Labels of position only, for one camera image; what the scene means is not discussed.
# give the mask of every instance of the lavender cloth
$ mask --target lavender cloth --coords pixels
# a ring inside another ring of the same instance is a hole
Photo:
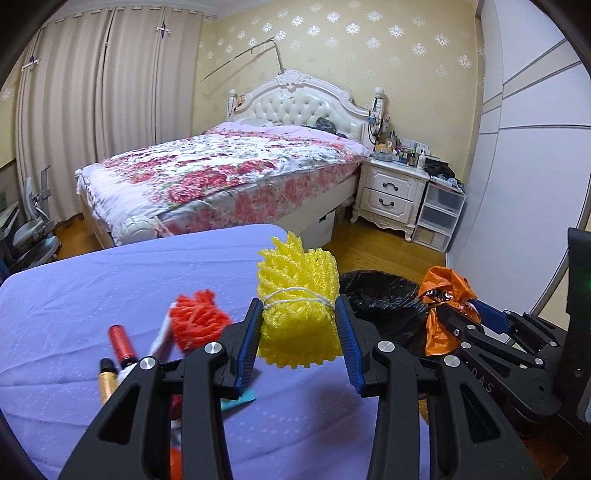
[[[256,296],[256,264],[272,225],[192,233],[97,252],[10,277],[0,288],[0,409],[25,451],[58,477],[100,409],[99,360],[120,323],[145,355],[180,294],[210,288],[234,321]],[[174,351],[172,358],[179,358]],[[236,480],[366,477],[377,403],[359,398],[342,358],[278,369],[256,360],[257,399],[225,413]],[[428,433],[421,420],[421,477]]]

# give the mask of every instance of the bag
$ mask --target bag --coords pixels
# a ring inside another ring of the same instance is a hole
[[[429,306],[417,296],[418,284],[372,270],[343,273],[339,281],[357,318],[373,323],[382,338],[412,355],[425,355]]]
[[[447,303],[475,323],[480,323],[480,314],[469,300],[477,300],[468,281],[454,270],[446,267],[429,269],[418,292],[423,302],[430,304],[427,320],[426,355],[446,355],[455,350],[458,340],[437,319],[436,306]]]
[[[335,124],[323,116],[316,120],[316,128],[318,130],[322,130],[323,132],[328,132],[330,134],[336,133]]]

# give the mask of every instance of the floral bedspread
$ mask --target floral bedspread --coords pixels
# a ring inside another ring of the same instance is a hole
[[[358,163],[274,177],[190,202],[158,218],[174,235],[270,223],[346,180]]]
[[[263,129],[226,123],[204,135],[90,165],[83,169],[81,181],[93,214],[120,244],[120,228],[134,215],[159,218],[172,233],[187,232],[187,225],[197,223],[209,229],[273,221],[317,196],[315,187],[331,183],[327,179],[334,179],[338,169],[328,167],[353,167],[345,169],[350,174],[367,154],[357,142],[305,127]],[[310,185],[300,176],[309,172],[316,173]],[[252,187],[263,184],[268,188],[254,198]],[[208,201],[215,196],[227,197],[226,206],[233,203],[233,213],[216,212]],[[254,212],[253,200],[272,205]]]

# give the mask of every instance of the white wardrobe door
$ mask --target white wardrobe door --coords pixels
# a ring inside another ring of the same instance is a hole
[[[503,100],[501,128],[591,126],[591,80],[583,65],[569,68]]]
[[[485,82],[483,102],[503,91],[503,49],[494,0],[485,0],[480,15],[484,36]]]
[[[454,266],[481,300],[515,312],[534,307],[566,251],[567,228],[579,221],[590,173],[590,130],[499,132],[480,212]]]
[[[498,117],[496,128],[499,128]],[[480,205],[486,191],[488,179],[491,174],[492,161],[495,156],[497,134],[480,134],[476,144],[474,164],[470,171],[470,179],[466,185],[466,204],[462,212],[459,226],[453,237],[449,253],[447,254],[447,266],[456,268],[456,264],[462,255],[466,241],[478,216]]]
[[[97,108],[104,140],[101,159],[156,143],[156,59],[164,9],[117,7]]]
[[[80,212],[74,172],[96,162],[94,98],[96,75],[108,9],[52,22],[39,34],[33,55],[38,66],[27,69],[18,120],[18,167],[21,181],[34,179],[51,164],[50,214],[68,220]]]
[[[505,46],[503,82],[506,82],[561,42],[564,35],[531,0],[494,1]]]
[[[156,73],[156,143],[191,135],[199,33],[203,14],[166,7]]]
[[[501,109],[495,108],[490,112],[483,113],[480,118],[481,134],[496,134],[499,131],[499,122],[501,120]]]

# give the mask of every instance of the wallpaper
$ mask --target wallpaper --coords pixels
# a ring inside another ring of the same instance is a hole
[[[15,119],[17,116],[18,82],[24,53],[0,88],[0,168],[17,157],[15,152]]]
[[[391,126],[400,137],[430,145],[462,178],[470,154],[484,57],[472,4],[461,0],[276,0],[216,23],[204,22],[199,43],[193,133],[227,116],[228,90],[245,94],[284,67],[348,90],[359,106],[387,95]]]

